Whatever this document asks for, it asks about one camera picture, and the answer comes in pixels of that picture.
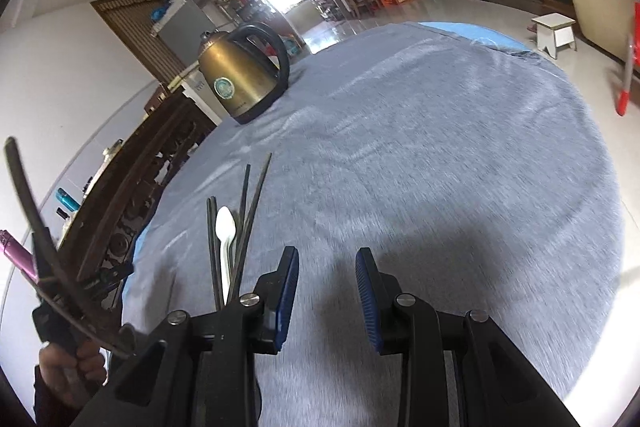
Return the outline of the person's left hand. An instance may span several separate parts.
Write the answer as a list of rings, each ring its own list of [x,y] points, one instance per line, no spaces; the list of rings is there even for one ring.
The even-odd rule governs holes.
[[[40,349],[38,362],[43,382],[73,409],[81,409],[107,377],[104,356],[93,340],[81,343],[73,355],[57,343],[48,343]]]

